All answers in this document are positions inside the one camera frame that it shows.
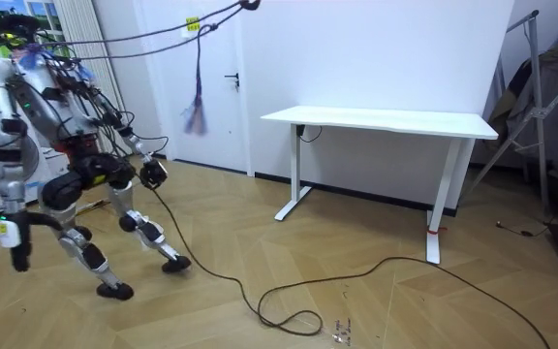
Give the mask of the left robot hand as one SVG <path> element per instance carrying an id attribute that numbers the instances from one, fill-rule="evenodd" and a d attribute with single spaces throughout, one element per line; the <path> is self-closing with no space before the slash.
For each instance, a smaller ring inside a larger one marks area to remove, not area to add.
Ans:
<path id="1" fill-rule="evenodd" d="M 12 265 L 16 271 L 29 270 L 32 244 L 27 211 L 3 213 L 0 216 L 0 245 L 10 251 Z"/>

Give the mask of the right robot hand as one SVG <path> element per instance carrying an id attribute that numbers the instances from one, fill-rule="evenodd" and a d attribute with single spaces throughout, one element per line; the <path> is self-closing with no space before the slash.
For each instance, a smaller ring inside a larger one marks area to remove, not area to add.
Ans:
<path id="1" fill-rule="evenodd" d="M 155 190 L 160 187 L 167 178 L 167 170 L 156 158 L 151 158 L 148 162 L 144 163 L 139 170 L 139 180 L 141 184 L 150 190 Z"/>

